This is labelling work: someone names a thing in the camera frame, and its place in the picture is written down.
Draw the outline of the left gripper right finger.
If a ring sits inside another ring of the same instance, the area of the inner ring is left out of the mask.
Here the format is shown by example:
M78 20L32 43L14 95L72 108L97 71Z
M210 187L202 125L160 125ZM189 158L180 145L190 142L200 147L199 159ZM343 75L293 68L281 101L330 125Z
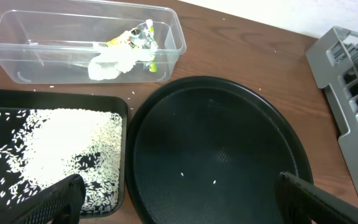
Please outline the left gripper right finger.
M289 173L279 174L275 200L284 223L358 224L358 208Z

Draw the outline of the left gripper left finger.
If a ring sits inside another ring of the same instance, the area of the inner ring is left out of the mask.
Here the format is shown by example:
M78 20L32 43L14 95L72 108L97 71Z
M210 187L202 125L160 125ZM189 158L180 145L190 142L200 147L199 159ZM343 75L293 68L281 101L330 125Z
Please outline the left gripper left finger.
M0 213L0 224L77 224L85 201L83 178L70 175Z

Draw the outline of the white napkin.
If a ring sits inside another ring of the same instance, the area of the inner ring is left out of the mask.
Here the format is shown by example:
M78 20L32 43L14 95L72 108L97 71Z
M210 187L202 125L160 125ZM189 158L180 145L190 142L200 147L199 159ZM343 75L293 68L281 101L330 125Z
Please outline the white napkin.
M96 81L116 79L120 74L131 71L138 61L150 64L158 49L156 46L150 49L132 48L127 44L102 47L96 42L93 42L93 48L99 55L89 62L88 76Z

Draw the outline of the yellow green snack wrapper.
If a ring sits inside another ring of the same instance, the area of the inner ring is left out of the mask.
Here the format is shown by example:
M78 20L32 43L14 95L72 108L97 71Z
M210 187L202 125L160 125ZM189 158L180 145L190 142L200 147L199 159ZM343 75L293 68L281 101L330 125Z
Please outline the yellow green snack wrapper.
M106 42L106 47L127 45L130 49L145 50L143 55L138 58L144 63L144 68L155 73L157 72L155 52L158 50L158 43L154 38L154 32L153 20L147 19L131 30L126 30L120 36Z

